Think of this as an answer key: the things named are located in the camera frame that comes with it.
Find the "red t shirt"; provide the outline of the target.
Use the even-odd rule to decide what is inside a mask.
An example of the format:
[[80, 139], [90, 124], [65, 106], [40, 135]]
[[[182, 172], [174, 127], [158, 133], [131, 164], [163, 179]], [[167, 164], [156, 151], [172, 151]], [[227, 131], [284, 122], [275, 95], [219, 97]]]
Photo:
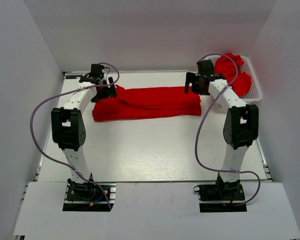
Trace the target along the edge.
[[129, 88], [117, 85], [117, 97], [101, 99], [92, 110], [93, 120], [143, 120], [181, 115], [200, 116], [201, 98], [182, 86]]

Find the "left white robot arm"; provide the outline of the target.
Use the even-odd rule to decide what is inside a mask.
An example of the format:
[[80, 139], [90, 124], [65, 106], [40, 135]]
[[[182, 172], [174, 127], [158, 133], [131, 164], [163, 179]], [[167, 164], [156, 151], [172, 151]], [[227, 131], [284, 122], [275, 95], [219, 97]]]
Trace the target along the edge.
[[90, 72], [79, 77], [77, 89], [70, 94], [70, 99], [51, 111], [52, 140], [65, 155], [71, 180], [81, 184], [78, 193], [86, 200], [95, 196], [96, 187], [90, 184], [94, 181], [93, 174], [83, 150], [87, 137], [83, 113], [90, 103], [117, 97], [116, 81], [105, 73], [110, 68], [113, 66], [105, 62], [93, 63]]

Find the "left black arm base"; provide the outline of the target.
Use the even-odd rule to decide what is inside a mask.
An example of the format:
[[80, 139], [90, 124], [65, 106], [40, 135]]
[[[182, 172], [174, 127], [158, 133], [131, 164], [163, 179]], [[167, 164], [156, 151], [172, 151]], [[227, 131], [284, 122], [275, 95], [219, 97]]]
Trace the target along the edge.
[[84, 182], [76, 183], [70, 178], [63, 202], [63, 212], [110, 212], [115, 203], [116, 184], [106, 183], [98, 186]]

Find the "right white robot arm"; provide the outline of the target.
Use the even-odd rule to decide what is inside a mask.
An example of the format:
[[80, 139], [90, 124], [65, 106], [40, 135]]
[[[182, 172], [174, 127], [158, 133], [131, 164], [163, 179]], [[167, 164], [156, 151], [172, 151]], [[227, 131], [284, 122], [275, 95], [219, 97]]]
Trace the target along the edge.
[[215, 73], [210, 59], [196, 63], [197, 73], [188, 72], [184, 92], [192, 91], [199, 95], [211, 95], [215, 103], [226, 110], [222, 130], [226, 152], [222, 168], [218, 170], [215, 188], [216, 195], [226, 200], [234, 193], [232, 184], [240, 180], [243, 159], [259, 132], [259, 109], [255, 104], [247, 104], [228, 86], [226, 78]]

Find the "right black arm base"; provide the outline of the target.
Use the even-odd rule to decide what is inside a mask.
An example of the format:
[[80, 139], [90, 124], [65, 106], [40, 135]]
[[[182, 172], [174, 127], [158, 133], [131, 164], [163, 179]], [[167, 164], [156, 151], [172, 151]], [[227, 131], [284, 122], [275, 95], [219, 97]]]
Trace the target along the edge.
[[200, 213], [244, 213], [247, 212], [246, 197], [242, 184], [237, 190], [220, 193], [216, 184], [199, 184], [193, 187], [198, 194]]

